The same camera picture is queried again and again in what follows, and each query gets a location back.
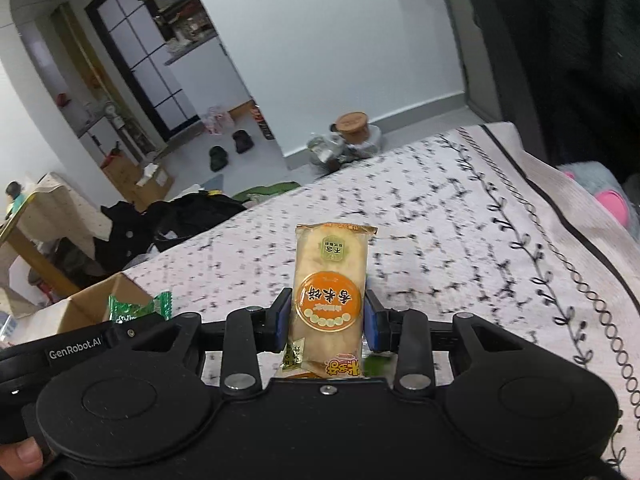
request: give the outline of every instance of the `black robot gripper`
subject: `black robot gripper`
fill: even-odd
[[[620,479],[600,460],[618,403],[596,375],[477,316],[432,322],[384,309],[368,290],[373,351],[395,377],[271,379],[286,288],[264,309],[203,324],[199,314],[105,322],[0,352],[0,439],[35,436],[47,480]],[[200,376],[222,350],[220,386]],[[437,385],[433,351],[454,375]]]

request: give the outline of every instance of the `rice cracker package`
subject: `rice cracker package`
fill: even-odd
[[[361,375],[362,305],[375,227],[325,223],[296,228],[289,339],[279,375]]]

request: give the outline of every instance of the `brown lid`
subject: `brown lid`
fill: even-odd
[[[363,129],[369,118],[363,112],[351,112],[340,116],[335,121],[336,129],[342,134],[352,134]]]

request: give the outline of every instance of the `green snack wrapper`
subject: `green snack wrapper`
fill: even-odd
[[[116,323],[131,321],[154,312],[157,312],[165,319],[169,319],[171,317],[171,292],[161,292],[146,305],[123,303],[111,295],[109,296],[109,311],[109,319]]]

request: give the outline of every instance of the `shoe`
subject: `shoe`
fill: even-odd
[[[229,154],[222,146],[214,146],[209,150],[211,171],[220,171],[229,163]]]
[[[244,130],[238,130],[233,134],[236,142],[236,153],[244,153],[254,146],[254,140]]]

